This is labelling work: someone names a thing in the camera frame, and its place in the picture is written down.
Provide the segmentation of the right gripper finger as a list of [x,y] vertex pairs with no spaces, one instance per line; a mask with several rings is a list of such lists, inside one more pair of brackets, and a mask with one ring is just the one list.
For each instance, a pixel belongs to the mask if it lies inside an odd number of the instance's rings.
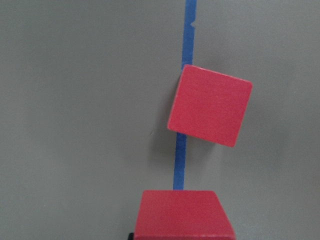
[[133,232],[128,234],[127,240],[134,240],[134,233]]

